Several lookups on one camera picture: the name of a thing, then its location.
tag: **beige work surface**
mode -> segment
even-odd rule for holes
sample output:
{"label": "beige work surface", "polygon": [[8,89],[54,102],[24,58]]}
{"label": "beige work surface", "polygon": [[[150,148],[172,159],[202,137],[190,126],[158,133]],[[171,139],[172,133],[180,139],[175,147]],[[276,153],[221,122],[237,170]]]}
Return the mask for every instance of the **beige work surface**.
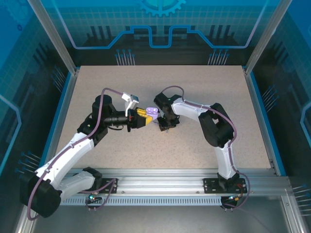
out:
{"label": "beige work surface", "polygon": [[[85,66],[74,88],[57,151],[76,133],[92,111],[92,103],[104,87],[133,94],[139,107],[156,107],[153,100],[165,87],[179,85],[185,99],[220,103],[235,124],[238,138],[233,145],[238,168],[270,168],[254,107],[241,66]],[[112,97],[114,106],[124,111],[124,100]],[[172,88],[170,97],[181,94]],[[205,140],[198,122],[180,117],[180,124],[168,133],[150,123],[146,127],[109,130],[105,138],[79,160],[75,168],[217,168],[214,148]]]}

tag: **mounting plate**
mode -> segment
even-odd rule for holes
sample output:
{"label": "mounting plate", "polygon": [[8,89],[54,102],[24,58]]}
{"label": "mounting plate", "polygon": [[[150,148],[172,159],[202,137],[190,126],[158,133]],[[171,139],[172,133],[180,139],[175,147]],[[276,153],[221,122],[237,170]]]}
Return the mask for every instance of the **mounting plate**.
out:
{"label": "mounting plate", "polygon": [[235,182],[235,185],[232,185],[230,188],[228,188],[227,191],[224,191],[223,188],[219,186],[218,179],[217,178],[205,178],[203,179],[203,185],[204,185],[204,193],[205,194],[239,194],[241,193],[241,190],[237,187],[237,184],[241,184],[243,186],[243,193],[247,193],[247,187],[245,183],[245,179],[238,178]]}

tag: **metal post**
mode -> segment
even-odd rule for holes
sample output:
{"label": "metal post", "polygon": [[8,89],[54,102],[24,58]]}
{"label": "metal post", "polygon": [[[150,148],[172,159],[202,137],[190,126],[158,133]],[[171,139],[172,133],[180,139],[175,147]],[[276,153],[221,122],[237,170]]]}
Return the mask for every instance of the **metal post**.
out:
{"label": "metal post", "polygon": [[260,58],[262,52],[266,48],[269,40],[271,39],[272,35],[274,34],[276,28],[278,27],[280,21],[282,20],[283,16],[285,15],[287,8],[291,4],[292,0],[281,0],[276,10],[274,11],[273,15],[271,16],[264,32],[259,39],[252,55],[250,56],[246,66],[246,74],[250,74],[252,72],[255,64],[257,63],[258,59]]}
{"label": "metal post", "polygon": [[41,25],[43,26],[45,32],[48,34],[48,37],[52,41],[53,45],[55,46],[59,56],[65,63],[68,71],[75,75],[76,73],[76,66],[71,59],[62,39],[60,38],[52,20],[50,19],[47,11],[45,10],[44,6],[42,5],[40,0],[28,0],[28,3],[31,5],[35,15],[39,19]]}

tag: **purple cable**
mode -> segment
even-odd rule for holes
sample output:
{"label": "purple cable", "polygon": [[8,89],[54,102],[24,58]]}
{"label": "purple cable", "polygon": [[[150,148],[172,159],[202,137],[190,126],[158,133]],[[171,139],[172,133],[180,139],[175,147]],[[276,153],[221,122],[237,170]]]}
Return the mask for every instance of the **purple cable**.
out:
{"label": "purple cable", "polygon": [[112,183],[112,185],[111,185],[111,188],[110,188],[110,190],[109,190],[109,193],[108,193],[108,195],[107,195],[105,201],[103,201],[103,203],[102,203],[99,207],[97,207],[97,208],[94,207],[94,209],[91,209],[90,206],[89,206],[88,204],[86,204],[86,207],[87,207],[89,210],[94,210],[94,211],[96,211],[96,210],[99,210],[99,209],[103,208],[103,206],[104,206],[104,205],[107,203],[107,201],[108,201],[108,198],[109,198],[109,196],[110,196],[110,194],[111,194],[111,192],[112,192],[112,189],[113,189],[113,187],[114,187],[114,185],[115,185],[115,183],[116,183],[116,179],[112,179],[112,180],[109,181],[106,185],[104,185],[103,187],[101,187],[101,188],[99,188],[99,189],[97,189],[97,190],[95,190],[95,191],[82,191],[82,192],[80,192],[80,193],[97,193],[97,192],[103,190],[104,188],[108,187],[108,185],[110,185],[111,183]]}
{"label": "purple cable", "polygon": [[48,168],[43,172],[42,176],[39,178],[39,180],[37,181],[37,183],[35,184],[30,196],[29,196],[29,200],[28,200],[28,205],[27,205],[27,218],[30,220],[30,221],[33,221],[33,220],[36,220],[39,215],[35,216],[35,217],[31,217],[31,204],[33,202],[33,198],[34,198],[34,195],[35,195],[35,192],[36,190],[38,189],[41,181],[44,179],[44,177],[46,176],[47,174],[47,170],[50,170],[52,168],[52,166],[56,163],[56,161],[64,154],[66,153],[69,149],[73,148],[74,146],[76,146],[77,144],[79,144],[80,142],[86,140],[87,138],[91,137],[95,132],[96,130],[98,129],[99,127],[99,124],[100,124],[100,121],[101,121],[101,116],[102,116],[102,108],[103,108],[103,101],[104,101],[104,92],[108,90],[108,91],[112,91],[118,95],[123,95],[123,93],[119,92],[119,91],[115,91],[113,89],[110,89],[110,88],[104,88],[102,90],[102,94],[101,94],[101,101],[100,101],[100,105],[99,105],[99,111],[98,111],[98,118],[97,118],[97,123],[96,123],[96,126],[95,128],[93,129],[93,131],[85,136],[84,138],[76,141],[75,143],[72,143],[70,146],[66,147],[51,163],[50,165],[48,166]]}
{"label": "purple cable", "polygon": [[229,152],[229,159],[230,159],[231,167],[232,167],[232,169],[233,169],[236,173],[238,173],[238,174],[244,176],[244,177],[246,178],[247,184],[248,184],[248,192],[247,192],[247,194],[246,194],[246,197],[245,197],[244,201],[243,201],[239,206],[233,208],[233,209],[239,209],[240,207],[242,207],[242,206],[245,204],[245,202],[247,201],[247,199],[248,199],[248,197],[249,197],[250,189],[251,189],[251,183],[250,183],[248,177],[247,177],[244,173],[237,171],[236,168],[235,168],[234,165],[233,165],[232,152],[231,152],[231,145],[232,145],[232,143],[234,142],[234,140],[237,138],[237,129],[235,128],[234,124],[232,123],[232,121],[231,121],[229,118],[227,118],[224,114],[218,112],[217,110],[212,109],[212,108],[209,108],[209,107],[207,107],[207,106],[203,106],[203,105],[200,105],[200,104],[191,103],[191,102],[188,102],[188,101],[184,100],[185,91],[184,91],[184,89],[183,89],[182,87],[177,86],[177,85],[168,86],[168,87],[166,87],[163,91],[165,91],[165,90],[167,90],[167,89],[169,89],[169,88],[171,88],[171,87],[177,87],[177,88],[179,88],[179,89],[182,90],[183,93],[182,93],[181,98],[182,98],[182,100],[184,101],[184,103],[189,104],[189,105],[192,105],[192,106],[194,106],[194,107],[204,108],[204,109],[206,109],[206,110],[212,111],[213,113],[216,113],[217,115],[219,115],[219,116],[221,116],[223,119],[225,119],[225,120],[231,125],[231,127],[233,128],[234,136],[233,136],[233,139],[228,143],[228,152]]}
{"label": "purple cable", "polygon": [[[231,205],[231,204],[224,204],[224,205],[230,206],[232,209],[235,209],[235,208],[234,208],[234,207],[235,207],[234,205]],[[258,222],[261,226],[263,226],[268,232],[272,233],[272,230],[270,230],[268,227],[266,227],[266,225],[265,225],[262,221],[260,221],[259,218],[257,218],[254,214],[252,214],[251,212],[249,212],[249,211],[247,211],[247,210],[245,210],[245,209],[243,209],[243,208],[240,208],[240,210],[243,211],[244,213],[247,213],[248,215],[252,216],[252,217],[253,217],[254,219],[256,219],[257,222]]]}

